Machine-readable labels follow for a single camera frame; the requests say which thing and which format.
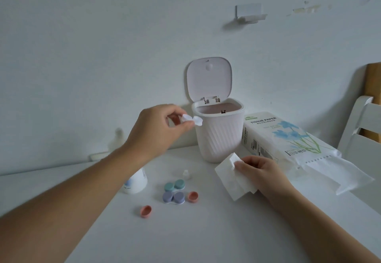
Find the floral tissue paper pack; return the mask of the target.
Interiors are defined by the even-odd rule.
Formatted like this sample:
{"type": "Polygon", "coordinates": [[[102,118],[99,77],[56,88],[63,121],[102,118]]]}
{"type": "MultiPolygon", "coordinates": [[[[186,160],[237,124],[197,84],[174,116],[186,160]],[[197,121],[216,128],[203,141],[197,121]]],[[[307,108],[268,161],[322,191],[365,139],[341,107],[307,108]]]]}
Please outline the floral tissue paper pack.
{"type": "Polygon", "coordinates": [[[245,116],[242,144],[276,162],[290,181],[306,176],[337,195],[374,181],[339,150],[270,112],[245,116]]]}

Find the white solution bottle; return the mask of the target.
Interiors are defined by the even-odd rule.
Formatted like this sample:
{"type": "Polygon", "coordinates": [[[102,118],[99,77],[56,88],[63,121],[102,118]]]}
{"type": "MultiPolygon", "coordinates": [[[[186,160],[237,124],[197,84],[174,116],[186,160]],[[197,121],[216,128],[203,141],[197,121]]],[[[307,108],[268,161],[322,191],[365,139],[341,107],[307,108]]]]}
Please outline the white solution bottle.
{"type": "Polygon", "coordinates": [[[130,179],[128,179],[122,187],[126,194],[136,194],[141,192],[147,185],[148,179],[144,167],[138,170],[130,179]]]}

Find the white contact lens case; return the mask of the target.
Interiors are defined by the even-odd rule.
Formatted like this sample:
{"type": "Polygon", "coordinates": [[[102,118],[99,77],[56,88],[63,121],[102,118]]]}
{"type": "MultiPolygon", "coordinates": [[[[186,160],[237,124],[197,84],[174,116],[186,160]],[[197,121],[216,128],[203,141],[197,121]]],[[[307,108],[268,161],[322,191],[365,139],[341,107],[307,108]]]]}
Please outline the white contact lens case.
{"type": "Polygon", "coordinates": [[[199,127],[202,126],[202,124],[203,124],[203,119],[201,117],[199,117],[199,116],[193,116],[192,117],[188,114],[183,114],[180,118],[180,121],[182,123],[184,123],[186,121],[193,121],[195,126],[199,126],[199,127]]]}

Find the person's right hand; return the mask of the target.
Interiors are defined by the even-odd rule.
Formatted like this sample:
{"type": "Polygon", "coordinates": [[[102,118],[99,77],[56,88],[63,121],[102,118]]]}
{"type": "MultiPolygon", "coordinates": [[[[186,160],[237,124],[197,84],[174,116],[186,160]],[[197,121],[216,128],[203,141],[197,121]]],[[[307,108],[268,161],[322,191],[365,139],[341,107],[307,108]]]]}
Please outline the person's right hand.
{"type": "Polygon", "coordinates": [[[247,178],[274,207],[279,206],[284,198],[295,195],[296,189],[274,160],[250,155],[242,162],[253,166],[253,175],[247,178]]]}

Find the white desktop trash bin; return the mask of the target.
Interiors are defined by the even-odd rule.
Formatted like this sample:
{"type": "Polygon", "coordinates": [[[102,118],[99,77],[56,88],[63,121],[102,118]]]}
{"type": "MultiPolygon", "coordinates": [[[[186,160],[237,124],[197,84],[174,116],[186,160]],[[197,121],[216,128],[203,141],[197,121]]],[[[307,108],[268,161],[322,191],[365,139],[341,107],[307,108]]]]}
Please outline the white desktop trash bin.
{"type": "Polygon", "coordinates": [[[230,97],[231,64],[222,57],[193,60],[186,82],[193,115],[203,120],[196,126],[201,155],[205,161],[219,164],[240,145],[244,123],[245,106],[230,97]]]}

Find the person's right forearm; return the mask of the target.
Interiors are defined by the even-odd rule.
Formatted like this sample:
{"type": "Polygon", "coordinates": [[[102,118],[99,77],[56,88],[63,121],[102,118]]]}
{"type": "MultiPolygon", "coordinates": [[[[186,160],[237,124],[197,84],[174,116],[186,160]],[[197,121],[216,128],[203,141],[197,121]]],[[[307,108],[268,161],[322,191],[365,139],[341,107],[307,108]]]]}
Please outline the person's right forearm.
{"type": "Polygon", "coordinates": [[[288,222],[313,263],[381,263],[292,185],[261,192],[288,222]]]}

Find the white wall holder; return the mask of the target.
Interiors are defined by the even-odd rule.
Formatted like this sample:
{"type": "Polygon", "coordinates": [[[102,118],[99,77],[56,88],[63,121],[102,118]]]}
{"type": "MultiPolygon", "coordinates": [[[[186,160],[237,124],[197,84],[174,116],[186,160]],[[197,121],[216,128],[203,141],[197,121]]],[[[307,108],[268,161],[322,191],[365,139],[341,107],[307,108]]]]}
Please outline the white wall holder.
{"type": "Polygon", "coordinates": [[[268,14],[263,13],[261,3],[241,4],[235,6],[235,20],[238,24],[255,24],[265,20],[268,14]]]}

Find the wooden post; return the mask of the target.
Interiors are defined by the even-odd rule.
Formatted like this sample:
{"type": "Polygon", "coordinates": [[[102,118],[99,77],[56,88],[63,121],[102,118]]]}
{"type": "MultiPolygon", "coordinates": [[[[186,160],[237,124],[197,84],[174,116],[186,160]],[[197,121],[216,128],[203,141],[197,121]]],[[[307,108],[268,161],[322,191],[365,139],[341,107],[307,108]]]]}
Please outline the wooden post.
{"type": "MultiPolygon", "coordinates": [[[[370,63],[365,71],[364,95],[373,97],[373,103],[381,105],[381,62],[370,63]]],[[[381,143],[381,134],[363,129],[363,136],[381,143]]]]}

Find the white tissue sheet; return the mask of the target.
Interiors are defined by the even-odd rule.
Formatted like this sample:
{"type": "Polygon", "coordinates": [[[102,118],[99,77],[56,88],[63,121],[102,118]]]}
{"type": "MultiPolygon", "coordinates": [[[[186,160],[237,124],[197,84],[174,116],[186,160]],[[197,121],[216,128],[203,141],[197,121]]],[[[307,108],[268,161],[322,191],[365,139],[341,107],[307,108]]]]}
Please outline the white tissue sheet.
{"type": "Polygon", "coordinates": [[[215,168],[218,177],[233,201],[237,201],[246,193],[254,194],[258,191],[250,179],[236,170],[236,162],[242,162],[242,160],[236,153],[232,153],[215,168]]]}

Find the person's left hand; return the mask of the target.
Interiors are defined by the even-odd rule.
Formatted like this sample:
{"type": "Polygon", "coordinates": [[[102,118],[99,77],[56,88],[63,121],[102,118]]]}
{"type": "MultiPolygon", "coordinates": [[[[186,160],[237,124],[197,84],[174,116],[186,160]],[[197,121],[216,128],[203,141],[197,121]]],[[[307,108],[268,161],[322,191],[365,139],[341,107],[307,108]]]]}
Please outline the person's left hand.
{"type": "Polygon", "coordinates": [[[174,104],[163,104],[142,110],[123,149],[143,166],[162,155],[185,133],[170,133],[168,120],[180,119],[186,112],[174,104]]]}

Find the green contact lens case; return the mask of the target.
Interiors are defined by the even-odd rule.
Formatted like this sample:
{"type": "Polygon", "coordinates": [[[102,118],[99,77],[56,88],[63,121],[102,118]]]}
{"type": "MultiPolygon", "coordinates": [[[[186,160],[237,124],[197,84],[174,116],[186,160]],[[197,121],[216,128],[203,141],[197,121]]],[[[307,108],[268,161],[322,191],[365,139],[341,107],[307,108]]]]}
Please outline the green contact lens case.
{"type": "Polygon", "coordinates": [[[183,179],[178,179],[175,182],[167,182],[164,185],[165,192],[175,192],[183,190],[185,188],[185,181],[183,179]]]}

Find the person's left forearm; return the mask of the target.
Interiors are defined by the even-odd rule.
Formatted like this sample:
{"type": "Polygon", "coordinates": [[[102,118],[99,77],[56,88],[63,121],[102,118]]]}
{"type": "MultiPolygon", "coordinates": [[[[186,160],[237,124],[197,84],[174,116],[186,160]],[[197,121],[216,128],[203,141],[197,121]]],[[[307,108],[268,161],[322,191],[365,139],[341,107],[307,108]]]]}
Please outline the person's left forearm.
{"type": "Polygon", "coordinates": [[[121,148],[0,217],[0,263],[64,263],[122,185],[155,155],[121,148]]]}

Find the purple contact lens case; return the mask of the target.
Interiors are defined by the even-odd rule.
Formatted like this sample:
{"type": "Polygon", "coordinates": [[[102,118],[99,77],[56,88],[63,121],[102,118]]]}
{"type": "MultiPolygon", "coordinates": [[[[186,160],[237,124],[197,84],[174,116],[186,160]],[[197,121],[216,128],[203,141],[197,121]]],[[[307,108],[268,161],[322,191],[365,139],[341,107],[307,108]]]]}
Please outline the purple contact lens case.
{"type": "Polygon", "coordinates": [[[166,204],[183,204],[185,203],[185,194],[181,191],[179,192],[172,192],[172,191],[166,191],[162,195],[162,200],[166,204]]]}

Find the white chair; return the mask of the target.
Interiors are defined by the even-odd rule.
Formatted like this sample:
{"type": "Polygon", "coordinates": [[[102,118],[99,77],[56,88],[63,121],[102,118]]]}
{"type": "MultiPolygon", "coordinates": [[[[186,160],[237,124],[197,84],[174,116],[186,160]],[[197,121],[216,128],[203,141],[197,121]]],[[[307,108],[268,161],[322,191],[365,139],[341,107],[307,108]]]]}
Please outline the white chair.
{"type": "Polygon", "coordinates": [[[360,135],[361,130],[381,134],[381,105],[360,96],[351,111],[338,150],[360,169],[381,167],[381,143],[360,135]]]}

